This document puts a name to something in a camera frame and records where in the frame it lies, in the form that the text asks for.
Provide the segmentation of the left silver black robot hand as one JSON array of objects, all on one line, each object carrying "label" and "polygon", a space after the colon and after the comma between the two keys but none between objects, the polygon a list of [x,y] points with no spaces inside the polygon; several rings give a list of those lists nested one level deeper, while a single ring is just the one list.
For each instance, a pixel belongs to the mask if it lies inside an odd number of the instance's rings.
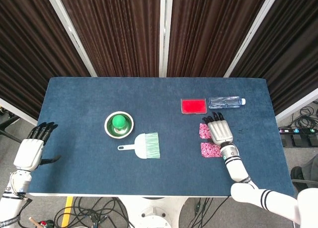
[{"label": "left silver black robot hand", "polygon": [[54,122],[43,122],[34,127],[22,140],[13,165],[17,170],[34,171],[40,165],[55,163],[61,158],[57,155],[54,158],[42,158],[43,149],[50,137],[50,134],[58,127]]}]

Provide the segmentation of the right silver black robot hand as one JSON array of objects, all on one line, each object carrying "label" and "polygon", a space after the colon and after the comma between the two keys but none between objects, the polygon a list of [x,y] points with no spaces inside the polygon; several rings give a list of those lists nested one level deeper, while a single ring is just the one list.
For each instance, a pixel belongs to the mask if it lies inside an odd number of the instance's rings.
[{"label": "right silver black robot hand", "polygon": [[233,135],[230,127],[221,112],[213,112],[213,116],[203,117],[208,126],[214,144],[232,143]]}]

